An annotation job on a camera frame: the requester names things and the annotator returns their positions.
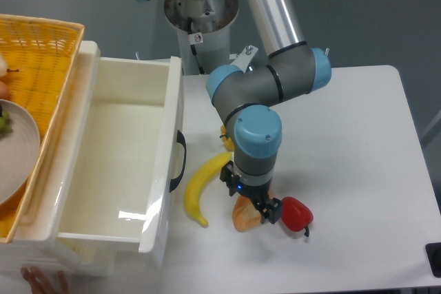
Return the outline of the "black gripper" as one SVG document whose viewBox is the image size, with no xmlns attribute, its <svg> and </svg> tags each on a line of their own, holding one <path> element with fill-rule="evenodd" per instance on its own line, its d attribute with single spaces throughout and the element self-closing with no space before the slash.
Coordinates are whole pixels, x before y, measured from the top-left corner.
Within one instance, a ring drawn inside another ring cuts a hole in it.
<svg viewBox="0 0 441 294">
<path fill-rule="evenodd" d="M 283 205 L 282 201 L 277 198 L 269 197 L 269 188 L 271 180 L 261 185 L 248 185 L 245 181 L 235 174 L 234 162 L 228 161 L 220 171 L 220 180 L 224 182 L 229 190 L 229 196 L 233 196 L 236 192 L 249 198 L 254 208 L 260 211 L 260 222 L 265 224 L 275 224 L 282 217 Z"/>
</svg>

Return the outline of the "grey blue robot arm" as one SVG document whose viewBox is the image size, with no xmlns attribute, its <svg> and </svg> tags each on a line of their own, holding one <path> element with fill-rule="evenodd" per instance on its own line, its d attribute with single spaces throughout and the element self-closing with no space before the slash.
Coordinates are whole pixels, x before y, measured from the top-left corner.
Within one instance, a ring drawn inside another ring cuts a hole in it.
<svg viewBox="0 0 441 294">
<path fill-rule="evenodd" d="M 290 0 L 248 0 L 269 62 L 249 71 L 252 49 L 229 60 L 229 27 L 238 0 L 165 0 L 178 32 L 186 74 L 206 74 L 206 90 L 234 144 L 234 159 L 220 178 L 230 193 L 249 198 L 262 221 L 275 223 L 282 203 L 269 195 L 280 117 L 274 105 L 309 94 L 331 79 L 327 53 L 308 46 Z"/>
</svg>

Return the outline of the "person's hand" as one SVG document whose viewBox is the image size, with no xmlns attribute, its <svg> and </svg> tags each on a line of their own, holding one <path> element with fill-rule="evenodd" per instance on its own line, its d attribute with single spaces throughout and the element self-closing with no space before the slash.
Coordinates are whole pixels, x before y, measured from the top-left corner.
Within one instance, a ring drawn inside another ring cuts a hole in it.
<svg viewBox="0 0 441 294">
<path fill-rule="evenodd" d="M 38 294 L 68 294 L 70 292 L 68 280 L 63 271 L 57 272 L 59 290 L 55 288 L 48 276 L 37 266 L 21 267 L 22 278 L 29 284 L 32 293 Z"/>
</svg>

